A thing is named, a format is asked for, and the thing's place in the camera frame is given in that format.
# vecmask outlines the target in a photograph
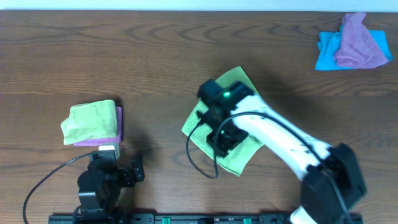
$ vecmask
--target green cloth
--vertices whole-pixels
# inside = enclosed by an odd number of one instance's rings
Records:
[[[241,81],[251,88],[255,93],[258,93],[254,85],[251,83],[249,77],[243,71],[242,67],[231,69],[216,80],[217,84],[223,88],[229,86],[235,81]],[[182,132],[188,136],[192,129],[199,122],[196,111],[201,111],[204,113],[207,111],[207,109],[208,107],[204,104],[204,102],[199,101],[183,125]],[[211,132],[212,129],[207,124],[204,124],[195,130],[191,136],[191,140],[210,158],[213,158],[213,148],[206,143],[206,137]],[[257,139],[248,137],[233,150],[230,150],[229,154],[225,158],[217,157],[217,163],[228,172],[240,176],[244,166],[249,162],[250,158],[262,145],[263,143],[258,142]]]
[[[61,128],[65,145],[88,139],[115,138],[118,124],[114,101],[103,100],[72,106],[69,117],[62,121]]]

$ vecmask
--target purple cloth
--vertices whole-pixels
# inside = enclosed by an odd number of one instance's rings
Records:
[[[122,108],[116,107],[116,118],[118,119],[118,135],[115,138],[89,139],[76,142],[74,146],[100,146],[105,143],[120,143],[122,141]]]
[[[340,49],[334,56],[337,66],[376,68],[388,62],[368,29],[362,25],[365,16],[364,12],[344,16]]]

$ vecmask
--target black cable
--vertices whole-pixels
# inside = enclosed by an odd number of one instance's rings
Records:
[[[210,176],[209,174],[205,173],[203,170],[201,170],[191,159],[191,156],[189,155],[189,148],[188,148],[188,144],[189,144],[189,139],[191,138],[193,132],[199,128],[199,126],[201,126],[203,123],[201,121],[199,121],[197,123],[197,125],[192,129],[191,133],[189,133],[188,138],[187,138],[187,143],[185,144],[185,150],[187,152],[187,157],[188,160],[191,162],[192,166],[199,171],[201,174],[203,174],[204,176],[206,176],[209,179],[217,179],[218,177],[218,168],[217,168],[217,156],[216,156],[216,151],[214,151],[214,172],[215,175],[214,176]]]
[[[24,217],[24,222],[25,224],[29,224],[29,222],[27,221],[27,217],[26,217],[26,206],[27,206],[27,202],[30,198],[30,196],[32,196],[33,192],[41,185],[43,184],[43,182],[45,180],[47,180],[51,175],[53,175],[56,171],[60,170],[62,167],[67,166],[69,164],[71,164],[72,162],[75,162],[78,159],[81,159],[83,157],[89,156],[91,153],[86,153],[83,154],[81,156],[78,156],[74,159],[69,160],[68,162],[60,165],[59,167],[57,167],[56,169],[54,169],[53,171],[51,171],[49,174],[47,174],[39,183],[36,184],[36,186],[33,187],[33,189],[29,192],[29,194],[27,194],[26,198],[25,198],[25,202],[24,202],[24,206],[22,208],[22,216]]]
[[[297,134],[293,129],[291,129],[289,126],[287,126],[286,124],[284,124],[283,122],[279,121],[278,119],[269,116],[266,113],[260,113],[260,112],[255,112],[255,111],[248,111],[248,112],[242,112],[242,113],[237,113],[234,114],[232,116],[230,116],[229,118],[225,119],[220,126],[218,127],[216,134],[215,134],[215,141],[214,144],[217,145],[218,142],[218,136],[220,135],[221,130],[223,129],[224,125],[232,120],[233,118],[236,118],[238,116],[244,116],[244,115],[256,115],[256,116],[261,116],[263,118],[267,118],[270,119],[271,121],[277,123],[278,125],[282,126],[284,129],[286,129],[290,134],[292,134],[293,136],[295,136],[301,143],[304,144],[305,147],[308,148],[308,150],[318,159],[320,165],[322,166],[323,170],[326,172],[326,176],[328,177],[328,180],[331,184],[331,186],[333,187],[333,190],[337,196],[337,199],[340,203],[341,209],[343,210],[343,213],[345,214],[345,216],[347,217],[348,223],[353,224],[353,221],[348,213],[346,204],[344,203],[344,199],[343,196],[341,196],[341,192],[338,189],[338,186],[335,182],[335,180],[331,177],[330,171],[327,168],[327,166],[325,165],[323,159],[318,155],[318,153],[312,148],[312,145],[309,144],[308,142],[306,142],[306,140],[304,140],[299,134]]]
[[[77,224],[77,214],[79,213],[79,209],[80,209],[81,205],[77,206],[77,208],[75,209],[75,211],[73,211],[73,215],[72,215],[72,224]]]

